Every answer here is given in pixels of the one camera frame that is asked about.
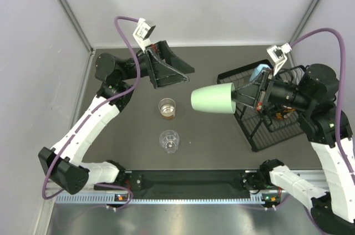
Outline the light blue ceramic mug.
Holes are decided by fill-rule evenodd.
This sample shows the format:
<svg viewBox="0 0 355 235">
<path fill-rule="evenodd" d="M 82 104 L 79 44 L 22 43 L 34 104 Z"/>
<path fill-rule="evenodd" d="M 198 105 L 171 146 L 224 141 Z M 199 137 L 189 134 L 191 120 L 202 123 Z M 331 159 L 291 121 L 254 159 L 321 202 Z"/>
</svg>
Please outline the light blue ceramic mug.
<svg viewBox="0 0 355 235">
<path fill-rule="evenodd" d="M 249 78 L 249 82 L 256 81 L 259 78 L 259 76 L 262 75 L 262 73 L 265 71 L 272 71 L 272 68 L 267 64 L 259 64 L 252 72 Z"/>
</svg>

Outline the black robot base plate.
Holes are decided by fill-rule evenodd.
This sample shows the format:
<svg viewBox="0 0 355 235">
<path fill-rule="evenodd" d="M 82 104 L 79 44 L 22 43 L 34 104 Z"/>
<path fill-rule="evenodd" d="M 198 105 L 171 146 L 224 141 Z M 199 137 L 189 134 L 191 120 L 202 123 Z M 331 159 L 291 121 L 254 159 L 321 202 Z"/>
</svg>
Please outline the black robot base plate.
<svg viewBox="0 0 355 235">
<path fill-rule="evenodd" d="M 113 186 L 128 187 L 140 195 L 192 195 L 202 193 L 227 195 L 262 190 L 274 190 L 259 172 L 245 170 L 132 170 L 120 172 L 108 187 L 100 184 L 95 190 L 110 190 Z"/>
</svg>

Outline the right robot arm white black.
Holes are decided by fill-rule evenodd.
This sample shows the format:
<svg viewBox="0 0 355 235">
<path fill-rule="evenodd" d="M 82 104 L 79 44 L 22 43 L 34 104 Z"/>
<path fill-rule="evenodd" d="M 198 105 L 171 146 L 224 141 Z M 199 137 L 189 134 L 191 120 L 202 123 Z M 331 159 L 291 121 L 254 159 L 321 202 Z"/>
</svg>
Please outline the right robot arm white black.
<svg viewBox="0 0 355 235">
<path fill-rule="evenodd" d="M 233 90 L 231 99 L 259 112 L 267 106 L 291 108 L 316 152 L 328 189 L 316 187 L 277 159 L 258 168 L 262 187 L 279 187 L 309 210 L 317 227 L 328 234 L 354 233 L 354 153 L 352 129 L 337 107 L 339 81 L 333 69 L 312 64 L 298 83 L 263 69 L 248 84 Z"/>
</svg>

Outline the mint green cup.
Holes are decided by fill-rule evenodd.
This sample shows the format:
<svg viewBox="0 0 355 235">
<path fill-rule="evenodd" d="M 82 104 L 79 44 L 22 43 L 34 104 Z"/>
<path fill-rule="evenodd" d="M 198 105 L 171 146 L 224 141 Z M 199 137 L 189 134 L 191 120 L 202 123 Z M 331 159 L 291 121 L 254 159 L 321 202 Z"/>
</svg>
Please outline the mint green cup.
<svg viewBox="0 0 355 235">
<path fill-rule="evenodd" d="M 234 114 L 236 103 L 232 99 L 233 83 L 210 85 L 191 93 L 191 106 L 205 113 Z"/>
</svg>

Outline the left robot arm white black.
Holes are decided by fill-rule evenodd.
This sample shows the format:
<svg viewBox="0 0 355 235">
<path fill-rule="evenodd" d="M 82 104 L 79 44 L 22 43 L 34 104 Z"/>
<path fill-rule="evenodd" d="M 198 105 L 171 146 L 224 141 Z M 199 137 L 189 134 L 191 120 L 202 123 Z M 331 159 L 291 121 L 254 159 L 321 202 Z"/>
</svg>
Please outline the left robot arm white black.
<svg viewBox="0 0 355 235">
<path fill-rule="evenodd" d="M 84 163 L 83 157 L 103 129 L 126 108 L 136 85 L 127 80 L 149 77 L 154 89 L 187 83 L 195 69 L 180 59 L 162 40 L 135 52 L 131 58 L 102 53 L 95 61 L 95 78 L 101 86 L 88 109 L 69 132 L 38 158 L 46 180 L 74 195 L 90 185 L 108 184 L 119 189 L 125 184 L 125 169 L 108 160 Z"/>
</svg>

